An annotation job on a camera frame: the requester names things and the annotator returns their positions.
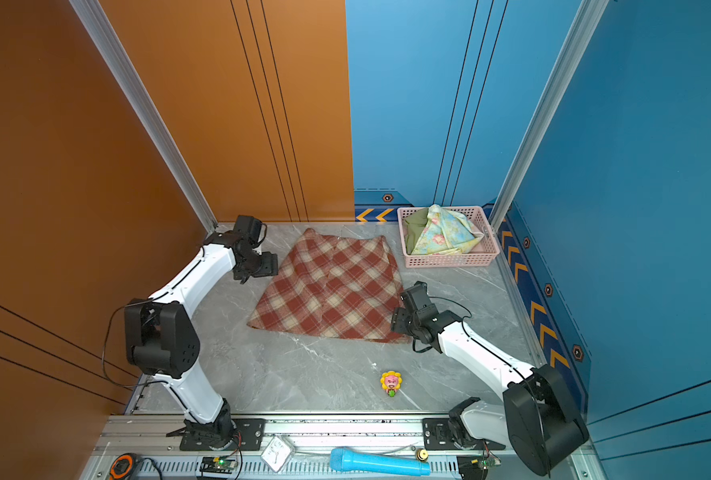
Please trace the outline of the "red plaid skirt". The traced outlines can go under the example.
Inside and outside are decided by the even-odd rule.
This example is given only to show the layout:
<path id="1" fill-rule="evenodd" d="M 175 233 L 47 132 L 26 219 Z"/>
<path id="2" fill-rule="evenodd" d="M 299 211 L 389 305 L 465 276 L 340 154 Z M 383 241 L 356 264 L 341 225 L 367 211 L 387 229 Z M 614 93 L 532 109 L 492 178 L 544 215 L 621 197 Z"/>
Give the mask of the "red plaid skirt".
<path id="1" fill-rule="evenodd" d="M 383 236 L 356 239 L 305 230 L 251 315 L 257 330 L 401 344 L 391 331 L 403 281 Z"/>

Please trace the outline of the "pink perforated plastic basket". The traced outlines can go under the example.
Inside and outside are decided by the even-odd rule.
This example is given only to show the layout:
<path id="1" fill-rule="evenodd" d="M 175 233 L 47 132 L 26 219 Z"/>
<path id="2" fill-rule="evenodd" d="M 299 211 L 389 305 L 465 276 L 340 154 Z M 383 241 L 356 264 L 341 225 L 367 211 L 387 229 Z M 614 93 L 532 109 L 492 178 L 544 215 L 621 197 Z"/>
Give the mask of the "pink perforated plastic basket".
<path id="1" fill-rule="evenodd" d="M 401 235 L 401 253 L 405 257 L 405 267 L 407 268 L 431 268 L 431 267 L 487 267 L 501 253 L 497 235 L 491 229 L 489 220 L 479 206 L 463 207 L 443 207 L 451 211 L 457 211 L 471 220 L 481 232 L 483 240 L 475 246 L 468 254 L 461 255 L 409 255 L 405 251 L 405 225 L 403 218 L 411 215 L 421 208 L 405 207 L 397 210 L 397 222 L 399 222 L 399 235 Z"/>

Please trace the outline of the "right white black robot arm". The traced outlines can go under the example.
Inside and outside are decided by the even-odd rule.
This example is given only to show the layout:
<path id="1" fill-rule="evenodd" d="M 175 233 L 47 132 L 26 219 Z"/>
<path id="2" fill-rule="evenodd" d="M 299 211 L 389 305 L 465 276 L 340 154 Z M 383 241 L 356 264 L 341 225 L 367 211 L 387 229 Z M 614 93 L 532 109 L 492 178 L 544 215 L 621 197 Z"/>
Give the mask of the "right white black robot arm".
<path id="1" fill-rule="evenodd" d="M 551 365 L 535 367 L 483 339 L 469 327 L 469 315 L 441 311 L 417 282 L 401 292 L 401 306 L 391 331 L 463 365 L 493 393 L 501 406 L 471 397 L 447 414 L 445 442 L 459 449 L 484 450 L 495 443 L 511 448 L 531 472 L 548 476 L 555 466 L 589 441 L 583 414 L 563 379 Z"/>

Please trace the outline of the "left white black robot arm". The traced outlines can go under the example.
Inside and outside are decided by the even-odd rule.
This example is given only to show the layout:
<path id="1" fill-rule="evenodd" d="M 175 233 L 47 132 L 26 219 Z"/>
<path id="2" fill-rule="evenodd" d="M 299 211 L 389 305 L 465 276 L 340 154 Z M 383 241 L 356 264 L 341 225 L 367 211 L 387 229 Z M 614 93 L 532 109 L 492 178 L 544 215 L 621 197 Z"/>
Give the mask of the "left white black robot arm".
<path id="1" fill-rule="evenodd" d="M 163 385 L 183 410 L 184 426 L 172 433 L 182 438 L 183 450 L 241 447 L 231 406 L 201 366 L 201 340 L 191 320 L 206 295 L 229 273 L 240 283 L 276 276 L 279 258 L 252 242 L 231 243 L 214 236 L 168 284 L 124 308 L 128 361 L 153 384 Z"/>

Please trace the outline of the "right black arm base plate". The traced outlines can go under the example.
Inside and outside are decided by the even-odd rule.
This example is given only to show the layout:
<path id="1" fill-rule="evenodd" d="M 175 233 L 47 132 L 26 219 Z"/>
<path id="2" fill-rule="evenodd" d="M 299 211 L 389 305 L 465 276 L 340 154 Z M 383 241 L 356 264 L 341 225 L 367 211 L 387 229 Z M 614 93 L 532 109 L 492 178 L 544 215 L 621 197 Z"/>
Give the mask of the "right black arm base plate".
<path id="1" fill-rule="evenodd" d="M 443 450 L 495 450 L 503 451 L 507 446 L 489 439 L 475 439 L 461 420 L 449 417 L 427 417 L 421 420 L 423 443 L 427 451 Z"/>

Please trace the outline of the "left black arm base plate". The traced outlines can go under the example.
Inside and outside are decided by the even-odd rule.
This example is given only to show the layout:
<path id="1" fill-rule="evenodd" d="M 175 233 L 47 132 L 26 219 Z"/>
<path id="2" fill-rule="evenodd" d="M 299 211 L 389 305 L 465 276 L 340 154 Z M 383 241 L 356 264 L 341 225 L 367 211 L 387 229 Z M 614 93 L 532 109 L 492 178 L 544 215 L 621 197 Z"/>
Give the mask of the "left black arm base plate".
<path id="1" fill-rule="evenodd" d="M 230 420 L 226 425 L 197 425 L 186 421 L 182 429 L 181 451 L 261 450 L 266 420 L 259 417 Z"/>

